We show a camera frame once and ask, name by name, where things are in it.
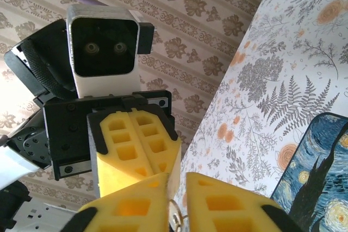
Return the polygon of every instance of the wallpaper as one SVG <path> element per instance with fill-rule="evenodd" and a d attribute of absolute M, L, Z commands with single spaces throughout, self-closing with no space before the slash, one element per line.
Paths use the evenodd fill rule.
<path fill-rule="evenodd" d="M 261 0 L 99 1 L 138 10 L 156 26 L 152 53 L 139 58 L 140 80 L 143 90 L 172 92 L 184 154 Z M 8 134 L 38 109 L 2 55 L 33 32 L 65 17 L 66 8 L 75 2 L 0 0 L 0 92 L 7 95 L 0 99 L 0 134 Z M 56 182 L 48 169 L 23 181 L 42 200 L 71 209 L 94 197 L 91 173 Z"/>
<path fill-rule="evenodd" d="M 270 196 L 311 120 L 348 115 L 348 0 L 262 0 L 182 161 Z M 185 175 L 176 201 L 186 213 Z"/>

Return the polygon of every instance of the black camera face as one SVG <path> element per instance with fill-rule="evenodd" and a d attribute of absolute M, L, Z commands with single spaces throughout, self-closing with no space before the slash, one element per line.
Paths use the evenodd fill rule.
<path fill-rule="evenodd" d="M 77 18 L 71 25 L 75 72 L 81 77 L 130 73 L 138 25 L 132 20 Z"/>

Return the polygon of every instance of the mouse pad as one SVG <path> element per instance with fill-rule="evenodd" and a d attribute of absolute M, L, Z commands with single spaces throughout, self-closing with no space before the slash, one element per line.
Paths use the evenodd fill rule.
<path fill-rule="evenodd" d="M 311 121 L 271 198 L 304 232 L 348 231 L 348 118 Z"/>

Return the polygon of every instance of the yellow foam gripper pad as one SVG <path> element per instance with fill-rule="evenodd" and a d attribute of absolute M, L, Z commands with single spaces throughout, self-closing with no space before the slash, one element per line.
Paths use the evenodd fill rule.
<path fill-rule="evenodd" d="M 179 187 L 181 141 L 155 105 L 88 115 L 92 171 L 100 196 L 154 174 L 170 173 L 169 195 Z"/>
<path fill-rule="evenodd" d="M 273 200 L 248 190 L 199 173 L 187 173 L 186 190 L 191 232 L 285 231 L 270 218 L 276 215 L 293 229 L 286 231 L 300 231 Z"/>
<path fill-rule="evenodd" d="M 169 174 L 153 175 L 84 205 L 62 232 L 167 232 Z"/>

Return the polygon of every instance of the metal screw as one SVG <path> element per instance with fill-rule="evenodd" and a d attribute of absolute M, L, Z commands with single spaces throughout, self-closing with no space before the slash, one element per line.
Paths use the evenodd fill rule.
<path fill-rule="evenodd" d="M 74 111 L 76 109 L 76 105 L 69 103 L 66 108 L 68 111 Z"/>
<path fill-rule="evenodd" d="M 71 173 L 72 172 L 72 167 L 71 166 L 67 166 L 65 169 L 64 169 L 65 173 Z"/>
<path fill-rule="evenodd" d="M 75 131 L 77 131 L 77 129 L 78 129 L 78 127 L 76 124 L 72 124 L 69 126 L 69 131 L 71 131 L 71 132 L 75 132 Z"/>
<path fill-rule="evenodd" d="M 160 100 L 158 104 L 159 104 L 159 106 L 161 106 L 161 107 L 164 106 L 164 105 L 165 105 L 165 100 Z"/>

